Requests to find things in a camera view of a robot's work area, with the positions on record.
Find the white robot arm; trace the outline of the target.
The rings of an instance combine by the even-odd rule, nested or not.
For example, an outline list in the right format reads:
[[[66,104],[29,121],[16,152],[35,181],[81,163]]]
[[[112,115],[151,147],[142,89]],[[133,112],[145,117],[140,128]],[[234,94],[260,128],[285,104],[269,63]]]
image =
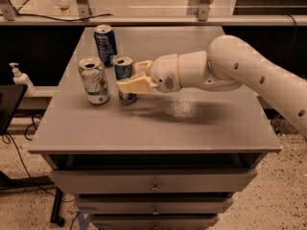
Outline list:
[[[307,80],[272,63],[236,36],[219,36],[205,51],[138,62],[132,72],[117,82],[120,91],[171,93],[194,87],[219,92],[245,85],[307,135]]]

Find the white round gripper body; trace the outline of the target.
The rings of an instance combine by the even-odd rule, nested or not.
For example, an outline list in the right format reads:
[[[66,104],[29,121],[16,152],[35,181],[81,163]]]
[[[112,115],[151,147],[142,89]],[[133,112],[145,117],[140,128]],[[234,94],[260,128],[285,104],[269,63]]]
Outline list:
[[[178,92],[181,89],[178,76],[178,55],[162,56],[153,62],[151,77],[162,93]]]

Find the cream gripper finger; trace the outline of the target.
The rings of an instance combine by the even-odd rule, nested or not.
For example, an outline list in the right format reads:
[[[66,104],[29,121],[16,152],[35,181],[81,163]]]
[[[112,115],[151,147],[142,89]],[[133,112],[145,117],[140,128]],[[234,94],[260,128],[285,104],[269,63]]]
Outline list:
[[[123,93],[146,94],[158,87],[151,77],[134,75],[131,78],[116,82],[118,89]]]
[[[134,64],[134,73],[135,74],[145,73],[146,75],[149,75],[151,73],[151,67],[153,63],[154,62],[152,60],[144,60],[136,62]]]

